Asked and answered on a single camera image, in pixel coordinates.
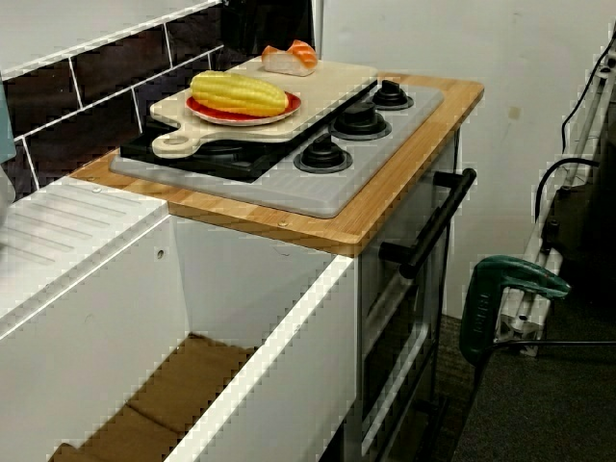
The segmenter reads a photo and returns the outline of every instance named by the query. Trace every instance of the white cabinet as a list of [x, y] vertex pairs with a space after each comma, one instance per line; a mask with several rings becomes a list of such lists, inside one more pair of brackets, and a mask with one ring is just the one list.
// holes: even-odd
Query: white cabinet
[[0, 340], [3, 458], [80, 446], [198, 332], [259, 349], [167, 461], [314, 461], [356, 398], [356, 274], [347, 257], [164, 219]]

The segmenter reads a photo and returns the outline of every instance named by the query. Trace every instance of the cardboard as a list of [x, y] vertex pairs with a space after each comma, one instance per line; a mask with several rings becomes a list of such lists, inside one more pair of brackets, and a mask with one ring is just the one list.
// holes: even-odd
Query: cardboard
[[190, 430], [250, 351], [191, 336], [154, 372], [128, 405], [179, 434]]
[[81, 448], [49, 462], [164, 461], [254, 351], [191, 334]]
[[66, 443], [60, 445], [60, 447], [51, 456], [49, 462], [104, 462], [96, 457], [86, 455], [79, 449], [74, 448]]

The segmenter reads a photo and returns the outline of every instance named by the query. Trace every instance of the oven window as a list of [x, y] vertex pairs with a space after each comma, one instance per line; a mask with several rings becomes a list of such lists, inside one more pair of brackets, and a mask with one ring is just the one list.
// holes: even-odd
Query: oven window
[[416, 322], [417, 287], [406, 298], [390, 319], [364, 362], [364, 418], [376, 403], [387, 378], [408, 341]]

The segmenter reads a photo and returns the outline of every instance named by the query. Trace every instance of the wooden cutting board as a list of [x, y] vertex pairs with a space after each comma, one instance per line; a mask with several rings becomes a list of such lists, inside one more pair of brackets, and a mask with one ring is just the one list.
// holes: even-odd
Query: wooden cutting board
[[289, 141], [374, 82], [377, 71], [362, 65], [319, 61], [314, 73], [296, 77], [266, 72], [261, 58], [255, 58], [229, 72], [270, 82], [298, 96], [301, 106], [294, 114], [272, 124], [232, 127], [216, 125], [194, 115], [186, 107], [191, 90], [180, 91], [150, 108], [153, 118], [177, 128], [152, 142], [156, 155], [165, 158], [188, 157], [203, 143], [215, 140]]

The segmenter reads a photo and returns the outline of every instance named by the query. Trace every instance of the yellow corn cob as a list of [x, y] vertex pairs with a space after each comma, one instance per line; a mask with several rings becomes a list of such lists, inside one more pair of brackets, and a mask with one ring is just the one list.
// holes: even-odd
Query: yellow corn cob
[[208, 108], [249, 116], [278, 116], [289, 104], [279, 87], [231, 72], [201, 72], [192, 78], [191, 91]]

